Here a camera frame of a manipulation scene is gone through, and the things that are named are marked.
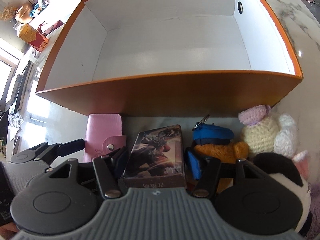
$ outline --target pink wallet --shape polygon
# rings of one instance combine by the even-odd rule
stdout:
[[[91,162],[125,146],[125,143],[126,136],[122,135],[122,120],[119,114],[90,114],[83,161]]]

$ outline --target cardboard box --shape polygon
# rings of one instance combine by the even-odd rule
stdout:
[[[180,125],[140,132],[119,180],[129,187],[186,187]]]
[[[28,23],[21,24],[17,32],[20,39],[34,47],[37,51],[41,52],[48,44],[48,39]]]

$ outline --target white crocheted bunny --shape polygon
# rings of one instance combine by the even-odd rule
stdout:
[[[308,179],[308,151],[296,153],[298,142],[298,128],[295,120],[289,114],[281,114],[278,120],[280,131],[274,142],[274,152],[292,159],[299,173]]]

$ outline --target key ring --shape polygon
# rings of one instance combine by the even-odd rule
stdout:
[[[205,123],[205,122],[209,119],[209,117],[210,117],[210,115],[207,114],[204,118],[201,119],[200,122],[197,122],[196,125],[194,126],[194,128],[192,129],[192,131],[194,131],[195,129],[197,129],[200,124]]]
[[[8,121],[11,127],[16,127],[18,128],[20,125],[20,118],[17,115],[14,114],[9,114],[8,115]]]

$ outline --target printed box art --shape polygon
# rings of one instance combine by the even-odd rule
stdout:
[[[180,125],[140,132],[120,187],[185,187],[181,135]]]

